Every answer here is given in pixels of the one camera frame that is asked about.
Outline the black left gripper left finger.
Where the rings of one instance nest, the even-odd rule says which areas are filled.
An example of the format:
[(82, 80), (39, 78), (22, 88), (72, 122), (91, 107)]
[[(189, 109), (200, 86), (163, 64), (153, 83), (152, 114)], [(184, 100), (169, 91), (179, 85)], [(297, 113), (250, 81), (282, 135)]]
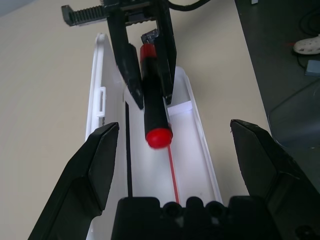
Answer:
[(106, 208), (115, 170), (118, 122), (97, 128), (66, 164), (30, 240), (84, 240)]

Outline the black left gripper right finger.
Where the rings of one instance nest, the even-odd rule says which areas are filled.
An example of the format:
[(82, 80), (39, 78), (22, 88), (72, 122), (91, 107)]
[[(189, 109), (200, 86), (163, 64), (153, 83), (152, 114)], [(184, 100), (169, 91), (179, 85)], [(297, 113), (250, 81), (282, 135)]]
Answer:
[(230, 122), (242, 178), (251, 196), (263, 198), (278, 228), (320, 230), (320, 194), (296, 161), (256, 124)]

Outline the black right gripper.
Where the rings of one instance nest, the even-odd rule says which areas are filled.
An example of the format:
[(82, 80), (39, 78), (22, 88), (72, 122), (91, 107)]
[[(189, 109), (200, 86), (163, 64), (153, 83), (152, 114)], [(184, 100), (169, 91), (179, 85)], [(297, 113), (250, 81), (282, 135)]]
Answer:
[(100, 5), (73, 10), (61, 7), (64, 22), (70, 26), (107, 20), (116, 64), (139, 109), (144, 108), (142, 78), (136, 48), (129, 43), (126, 26), (156, 21), (158, 36), (154, 40), (161, 76), (162, 94), (171, 104), (175, 80), (177, 50), (169, 4), (166, 0), (103, 0)]

